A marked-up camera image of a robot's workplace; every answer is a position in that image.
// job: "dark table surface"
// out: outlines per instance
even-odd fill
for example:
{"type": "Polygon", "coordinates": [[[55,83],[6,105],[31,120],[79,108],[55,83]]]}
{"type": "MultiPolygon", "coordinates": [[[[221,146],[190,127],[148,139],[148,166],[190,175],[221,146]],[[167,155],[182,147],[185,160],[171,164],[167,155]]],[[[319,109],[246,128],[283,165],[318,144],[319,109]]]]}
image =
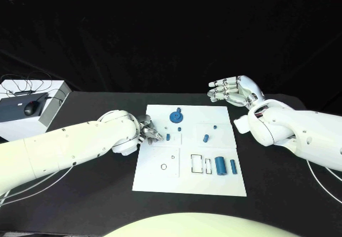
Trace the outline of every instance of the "dark table surface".
{"type": "MultiPolygon", "coordinates": [[[[269,97],[305,109],[295,97],[269,97]]],[[[227,106],[231,123],[249,111],[226,101],[213,103],[205,94],[73,92],[50,131],[97,120],[110,110],[126,110],[139,116],[146,113],[148,104],[227,106]]],[[[263,147],[252,134],[240,134],[236,127],[234,135],[247,197],[135,192],[139,153],[125,157],[109,152],[76,166],[40,195],[0,208],[0,231],[102,236],[143,218],[205,212],[256,220],[301,236],[341,236],[342,205],[319,187],[307,160],[283,147],[263,147]]],[[[328,189],[342,197],[338,179],[315,164],[314,170],[328,189]]]]}

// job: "blue circular piece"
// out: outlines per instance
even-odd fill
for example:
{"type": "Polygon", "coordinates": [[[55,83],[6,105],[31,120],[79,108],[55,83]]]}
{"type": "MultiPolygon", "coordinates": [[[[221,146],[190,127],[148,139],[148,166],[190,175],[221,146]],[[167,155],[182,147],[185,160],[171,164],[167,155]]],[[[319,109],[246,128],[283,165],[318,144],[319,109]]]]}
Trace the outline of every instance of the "blue circular piece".
{"type": "Polygon", "coordinates": [[[181,112],[172,112],[171,114],[171,121],[174,123],[180,123],[184,120],[184,114],[181,112]]]}

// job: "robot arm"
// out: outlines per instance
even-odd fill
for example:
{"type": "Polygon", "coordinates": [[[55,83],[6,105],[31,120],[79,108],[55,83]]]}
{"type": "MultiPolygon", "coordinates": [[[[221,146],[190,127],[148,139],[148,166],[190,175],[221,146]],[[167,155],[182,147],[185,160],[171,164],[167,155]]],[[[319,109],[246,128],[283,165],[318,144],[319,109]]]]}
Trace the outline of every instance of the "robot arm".
{"type": "Polygon", "coordinates": [[[138,143],[164,137],[149,116],[141,121],[126,111],[106,113],[90,121],[35,137],[0,144],[0,194],[31,180],[103,156],[109,150],[125,156],[138,143]]]}
{"type": "Polygon", "coordinates": [[[250,109],[234,121],[240,133],[252,132],[257,142],[286,147],[299,157],[342,171],[342,117],[314,111],[296,111],[265,94],[247,76],[210,83],[218,86],[208,92],[216,102],[226,99],[250,109]],[[236,81],[236,90],[229,89],[236,81]]]}

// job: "blue gear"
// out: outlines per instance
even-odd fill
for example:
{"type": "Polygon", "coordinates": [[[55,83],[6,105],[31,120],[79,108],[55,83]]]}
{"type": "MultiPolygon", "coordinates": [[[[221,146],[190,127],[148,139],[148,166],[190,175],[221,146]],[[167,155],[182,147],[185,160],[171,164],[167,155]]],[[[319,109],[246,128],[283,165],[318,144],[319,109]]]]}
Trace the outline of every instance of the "blue gear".
{"type": "Polygon", "coordinates": [[[181,108],[177,109],[177,112],[172,112],[171,121],[174,123],[180,123],[184,121],[184,114],[181,113],[181,108]]]}

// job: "blue object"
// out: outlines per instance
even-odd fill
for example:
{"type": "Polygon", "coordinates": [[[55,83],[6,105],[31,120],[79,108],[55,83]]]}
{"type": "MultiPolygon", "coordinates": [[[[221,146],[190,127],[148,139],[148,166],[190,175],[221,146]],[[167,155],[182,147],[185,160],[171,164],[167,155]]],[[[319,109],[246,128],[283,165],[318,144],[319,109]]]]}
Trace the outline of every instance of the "blue object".
{"type": "Polygon", "coordinates": [[[210,139],[210,135],[205,134],[204,142],[208,142],[208,139],[210,139]]]}
{"type": "Polygon", "coordinates": [[[224,157],[216,158],[216,164],[217,164],[218,175],[227,175],[227,164],[224,157]]]}
{"type": "Polygon", "coordinates": [[[237,166],[236,166],[236,160],[230,160],[230,164],[231,164],[231,170],[233,170],[233,173],[237,174],[237,166]]]}
{"type": "Polygon", "coordinates": [[[171,114],[171,121],[174,123],[180,123],[184,120],[184,114],[181,113],[181,108],[177,109],[177,112],[172,112],[171,114]]]}

